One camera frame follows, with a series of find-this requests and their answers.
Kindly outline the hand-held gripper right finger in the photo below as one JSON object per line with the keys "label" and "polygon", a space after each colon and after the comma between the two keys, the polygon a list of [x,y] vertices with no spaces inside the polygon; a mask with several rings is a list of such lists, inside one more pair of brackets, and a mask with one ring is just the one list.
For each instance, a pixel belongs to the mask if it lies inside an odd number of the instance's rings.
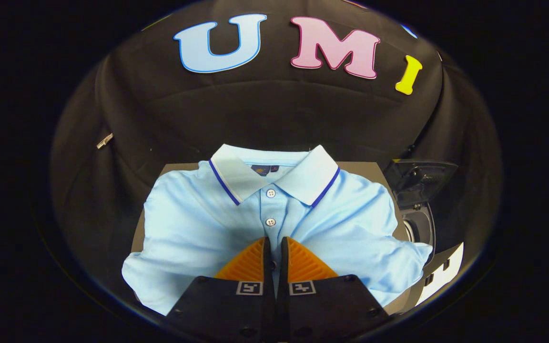
{"label": "hand-held gripper right finger", "polygon": [[346,343],[391,321],[356,275],[339,275],[285,237],[277,289],[279,341]]}

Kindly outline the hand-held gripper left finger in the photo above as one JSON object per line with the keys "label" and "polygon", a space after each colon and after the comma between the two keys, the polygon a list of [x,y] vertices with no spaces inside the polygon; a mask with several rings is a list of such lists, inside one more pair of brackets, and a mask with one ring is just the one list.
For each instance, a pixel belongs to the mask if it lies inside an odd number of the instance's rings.
{"label": "hand-held gripper left finger", "polygon": [[265,343],[275,306],[270,241],[244,248],[215,276],[192,280],[172,310],[168,326],[196,343]]}

